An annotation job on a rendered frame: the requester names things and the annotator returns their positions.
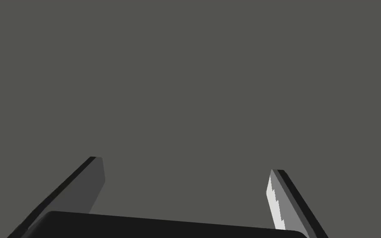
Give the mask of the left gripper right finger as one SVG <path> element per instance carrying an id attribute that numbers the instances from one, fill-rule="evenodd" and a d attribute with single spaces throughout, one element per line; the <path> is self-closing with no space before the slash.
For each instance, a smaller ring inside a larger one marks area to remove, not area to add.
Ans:
<path id="1" fill-rule="evenodd" d="M 304 238 L 329 238 L 284 170 L 271 170 L 266 197 L 277 230 L 297 231 Z"/>

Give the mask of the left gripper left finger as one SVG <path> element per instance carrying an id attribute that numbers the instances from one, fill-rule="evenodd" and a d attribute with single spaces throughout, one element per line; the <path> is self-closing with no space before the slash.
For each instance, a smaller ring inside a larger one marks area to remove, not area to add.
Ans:
<path id="1" fill-rule="evenodd" d="M 89 213 L 105 183 L 101 157 L 89 157 L 46 197 L 7 238 L 24 238 L 50 211 Z"/>

